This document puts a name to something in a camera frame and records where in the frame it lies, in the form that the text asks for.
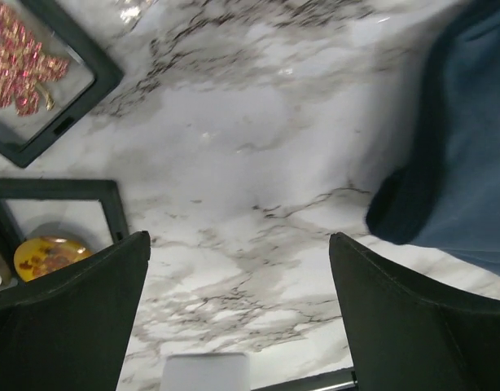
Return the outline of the blue printed tank top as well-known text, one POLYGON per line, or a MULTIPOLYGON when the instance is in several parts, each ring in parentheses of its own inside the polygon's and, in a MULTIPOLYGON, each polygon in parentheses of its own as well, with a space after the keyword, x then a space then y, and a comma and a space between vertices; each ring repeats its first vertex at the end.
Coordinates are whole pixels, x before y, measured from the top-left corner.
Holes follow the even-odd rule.
POLYGON ((500 276, 500 1, 471 2, 432 45, 411 153, 366 225, 500 276))

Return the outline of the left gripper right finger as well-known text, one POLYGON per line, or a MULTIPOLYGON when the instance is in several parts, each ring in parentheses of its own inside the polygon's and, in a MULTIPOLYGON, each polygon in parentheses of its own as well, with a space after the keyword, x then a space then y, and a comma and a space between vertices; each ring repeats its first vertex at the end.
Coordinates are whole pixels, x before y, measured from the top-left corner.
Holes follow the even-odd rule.
POLYGON ((453 288, 343 233, 329 242, 360 390, 500 390, 500 300, 453 288))

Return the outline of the yellow round badge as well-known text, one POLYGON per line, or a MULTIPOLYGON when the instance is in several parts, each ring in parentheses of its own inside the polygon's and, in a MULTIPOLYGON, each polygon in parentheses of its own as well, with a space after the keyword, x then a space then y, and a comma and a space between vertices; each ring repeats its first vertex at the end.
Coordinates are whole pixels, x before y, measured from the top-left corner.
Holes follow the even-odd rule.
POLYGON ((70 266, 93 254, 85 245, 56 236, 24 241, 15 251, 13 264, 18 276, 30 282, 70 266))

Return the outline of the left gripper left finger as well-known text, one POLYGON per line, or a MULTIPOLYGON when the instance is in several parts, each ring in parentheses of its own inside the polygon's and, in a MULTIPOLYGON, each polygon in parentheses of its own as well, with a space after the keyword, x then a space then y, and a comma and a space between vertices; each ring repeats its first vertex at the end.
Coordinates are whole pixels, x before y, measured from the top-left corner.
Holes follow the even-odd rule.
POLYGON ((0 390, 114 390, 151 256, 139 231, 0 291, 0 390))

